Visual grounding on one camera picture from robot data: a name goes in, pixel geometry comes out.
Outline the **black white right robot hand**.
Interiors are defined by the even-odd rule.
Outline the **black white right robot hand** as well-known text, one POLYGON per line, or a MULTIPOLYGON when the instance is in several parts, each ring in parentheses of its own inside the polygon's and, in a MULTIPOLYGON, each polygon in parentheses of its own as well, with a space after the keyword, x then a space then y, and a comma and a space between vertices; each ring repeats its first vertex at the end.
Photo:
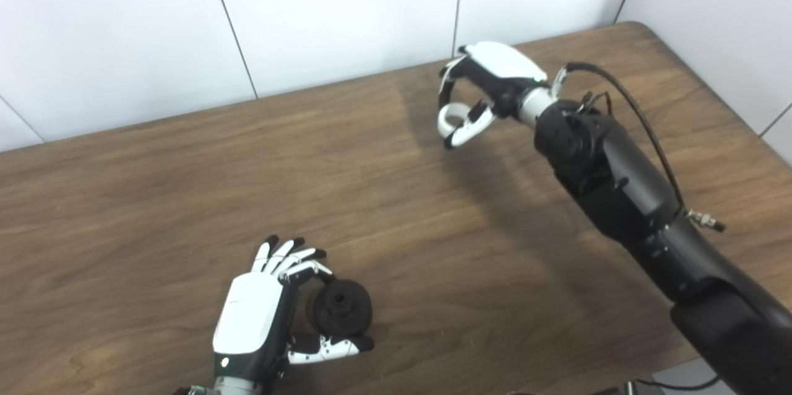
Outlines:
POLYGON ((535 129, 538 118, 557 101, 546 73, 517 49, 483 41, 459 51, 461 57, 439 74, 437 130, 446 149, 466 144, 496 119, 513 118, 535 129), (452 101, 453 88, 462 79, 484 92, 476 105, 452 101))

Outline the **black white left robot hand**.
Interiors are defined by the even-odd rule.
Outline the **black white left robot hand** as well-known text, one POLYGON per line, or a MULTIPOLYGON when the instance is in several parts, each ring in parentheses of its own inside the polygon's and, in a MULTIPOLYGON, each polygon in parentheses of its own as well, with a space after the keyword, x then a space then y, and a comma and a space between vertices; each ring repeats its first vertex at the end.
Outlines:
POLYGON ((306 366, 370 352, 371 297, 358 282, 339 279, 322 263, 326 252, 302 237, 270 235, 249 271, 235 277, 216 324, 215 390, 262 394, 291 366, 306 366), (313 333, 292 330, 300 288, 319 279, 313 299, 313 333))

